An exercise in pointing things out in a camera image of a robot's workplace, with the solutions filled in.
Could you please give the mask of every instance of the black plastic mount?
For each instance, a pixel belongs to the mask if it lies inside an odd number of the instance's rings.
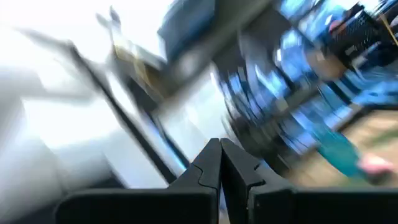
[[[229,139],[211,139],[167,189],[90,190],[57,208],[57,223],[218,223],[220,183],[229,221],[398,223],[397,189],[302,189]]]

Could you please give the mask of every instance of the wooden floor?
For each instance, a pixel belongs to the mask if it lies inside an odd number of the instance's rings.
[[[360,153],[372,153],[393,163],[398,173],[398,111],[375,111],[359,120],[343,133]],[[349,179],[331,166],[321,155],[313,152],[295,167],[287,178],[296,185],[307,187],[370,186],[361,179]],[[398,178],[384,186],[398,187]]]

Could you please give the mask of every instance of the pink object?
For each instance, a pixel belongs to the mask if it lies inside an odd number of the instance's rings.
[[[388,162],[374,154],[363,156],[358,162],[358,167],[371,175],[394,170],[394,165],[391,162]]]

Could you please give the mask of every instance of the teal object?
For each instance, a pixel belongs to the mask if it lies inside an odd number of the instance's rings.
[[[348,177],[359,175],[359,155],[356,147],[342,134],[328,126],[316,125],[313,137],[319,142],[319,153],[336,169]]]

